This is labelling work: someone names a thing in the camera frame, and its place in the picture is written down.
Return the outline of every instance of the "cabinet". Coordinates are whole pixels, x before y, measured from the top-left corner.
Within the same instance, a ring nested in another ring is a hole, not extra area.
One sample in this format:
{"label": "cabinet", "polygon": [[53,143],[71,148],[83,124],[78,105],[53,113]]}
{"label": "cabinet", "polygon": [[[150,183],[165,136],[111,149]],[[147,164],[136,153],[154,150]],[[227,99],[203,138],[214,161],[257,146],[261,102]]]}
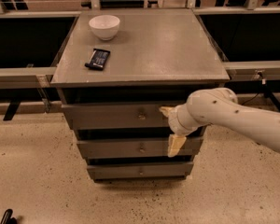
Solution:
{"label": "cabinet", "polygon": [[[118,35],[107,42],[87,27],[91,17],[105,13],[120,18]],[[202,31],[195,16],[183,9],[81,13],[52,85],[92,179],[190,174],[204,127],[168,158],[172,132],[159,108],[181,105],[193,91],[228,80]],[[189,43],[193,38],[195,46]],[[111,51],[103,72],[84,66],[93,48]]]}

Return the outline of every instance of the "drawer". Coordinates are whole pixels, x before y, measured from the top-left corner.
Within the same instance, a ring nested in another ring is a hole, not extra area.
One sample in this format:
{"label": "drawer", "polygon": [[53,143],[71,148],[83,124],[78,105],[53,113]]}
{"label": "drawer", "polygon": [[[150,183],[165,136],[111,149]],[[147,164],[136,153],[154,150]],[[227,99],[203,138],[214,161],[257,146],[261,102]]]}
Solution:
{"label": "drawer", "polygon": [[144,177],[186,177],[193,168],[193,162],[183,163],[153,163],[129,165],[88,166],[88,173],[94,180],[115,178],[144,178]]}
{"label": "drawer", "polygon": [[182,102],[63,105],[63,112],[73,130],[164,127],[168,120],[159,108],[178,104]]}
{"label": "drawer", "polygon": [[[196,155],[202,137],[188,138],[178,155]],[[167,156],[168,138],[137,138],[77,141],[81,156],[86,158],[125,158]]]}

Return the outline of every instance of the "speckled floor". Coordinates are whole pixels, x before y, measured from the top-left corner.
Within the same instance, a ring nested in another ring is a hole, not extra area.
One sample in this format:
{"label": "speckled floor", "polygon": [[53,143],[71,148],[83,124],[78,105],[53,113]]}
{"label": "speckled floor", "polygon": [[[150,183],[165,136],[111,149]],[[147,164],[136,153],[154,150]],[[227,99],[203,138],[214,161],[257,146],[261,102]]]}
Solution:
{"label": "speckled floor", "polygon": [[280,155],[209,126],[186,180],[94,183],[60,113],[0,116],[0,220],[33,223],[280,223]]}

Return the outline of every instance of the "gray tabletop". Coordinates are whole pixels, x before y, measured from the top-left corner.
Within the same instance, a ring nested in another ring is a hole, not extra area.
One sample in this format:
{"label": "gray tabletop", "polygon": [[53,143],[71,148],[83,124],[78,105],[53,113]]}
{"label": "gray tabletop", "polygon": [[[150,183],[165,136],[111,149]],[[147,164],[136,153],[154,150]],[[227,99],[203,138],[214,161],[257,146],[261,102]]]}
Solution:
{"label": "gray tabletop", "polygon": [[[119,32],[109,41],[95,37],[88,25],[102,14],[120,18]],[[111,51],[104,71],[84,65],[94,48]],[[51,84],[85,87],[228,79],[191,10],[110,9],[80,14]]]}

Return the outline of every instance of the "drawer front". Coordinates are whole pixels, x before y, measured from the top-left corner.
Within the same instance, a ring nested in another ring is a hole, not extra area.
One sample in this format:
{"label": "drawer front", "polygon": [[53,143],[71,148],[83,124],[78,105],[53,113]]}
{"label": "drawer front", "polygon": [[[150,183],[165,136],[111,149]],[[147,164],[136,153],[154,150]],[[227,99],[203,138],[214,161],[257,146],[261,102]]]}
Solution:
{"label": "drawer front", "polygon": [[[188,138],[178,155],[198,154],[202,142],[202,137]],[[77,146],[84,159],[157,157],[167,156],[168,138],[77,141]]]}
{"label": "drawer front", "polygon": [[168,120],[159,108],[178,104],[182,103],[63,105],[63,112],[73,130],[165,127]]}
{"label": "drawer front", "polygon": [[184,163],[158,163],[158,164],[131,164],[111,166],[88,166],[88,172],[92,179],[115,179],[115,178],[143,178],[143,177],[168,177],[190,174],[193,162]]}

